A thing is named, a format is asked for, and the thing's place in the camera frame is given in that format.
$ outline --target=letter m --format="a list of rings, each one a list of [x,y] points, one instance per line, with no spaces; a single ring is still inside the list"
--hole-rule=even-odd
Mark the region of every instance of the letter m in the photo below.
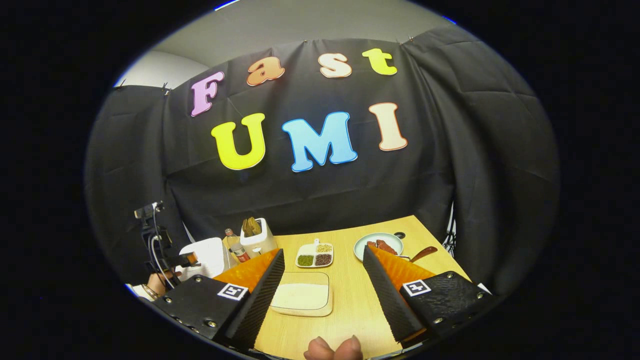
[[[294,164],[291,170],[301,172],[310,170],[314,164],[307,158],[307,151],[313,159],[323,166],[332,148],[329,161],[333,164],[347,163],[356,160],[358,154],[351,148],[347,121],[349,113],[338,111],[330,113],[324,119],[321,134],[304,120],[295,119],[282,124],[282,130],[289,134],[293,147]]]

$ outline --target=glass bottle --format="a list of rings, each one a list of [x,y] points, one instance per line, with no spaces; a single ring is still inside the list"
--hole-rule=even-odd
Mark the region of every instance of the glass bottle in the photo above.
[[[229,248],[234,252],[238,261],[244,263],[249,260],[249,254],[246,253],[242,244],[240,244],[240,237],[234,234],[233,230],[226,229],[225,234],[227,235],[227,243],[229,244]]]

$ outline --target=hand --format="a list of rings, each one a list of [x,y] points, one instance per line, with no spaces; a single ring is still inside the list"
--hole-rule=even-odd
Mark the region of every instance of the hand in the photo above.
[[[354,335],[333,351],[320,336],[309,342],[309,350],[304,353],[306,360],[362,360],[360,340]]]
[[[171,279],[173,274],[170,271],[164,273],[167,279]],[[182,275],[182,272],[178,271],[175,273],[176,276]],[[147,286],[155,291],[158,295],[163,296],[166,293],[166,288],[164,287],[164,276],[161,274],[153,273],[149,275],[149,281],[147,282]]]

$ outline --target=green beans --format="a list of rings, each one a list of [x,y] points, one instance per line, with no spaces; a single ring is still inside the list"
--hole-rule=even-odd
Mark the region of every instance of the green beans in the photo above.
[[[298,265],[311,266],[314,263],[313,255],[300,255],[298,256]]]

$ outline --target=white box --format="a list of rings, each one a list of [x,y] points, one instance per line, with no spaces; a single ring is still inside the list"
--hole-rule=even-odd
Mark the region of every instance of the white box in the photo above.
[[[249,254],[249,258],[252,259],[278,247],[273,238],[273,234],[271,234],[271,229],[267,225],[267,221],[264,218],[257,218],[255,221],[262,228],[260,234],[245,237],[244,229],[240,230],[240,244],[244,247],[246,253]]]
[[[216,277],[235,266],[235,261],[222,244],[221,238],[209,238],[191,243],[180,250],[180,255],[188,252],[195,252],[201,265],[187,268],[176,266],[175,271],[182,272],[182,275],[178,277],[180,281],[186,281],[194,275]]]

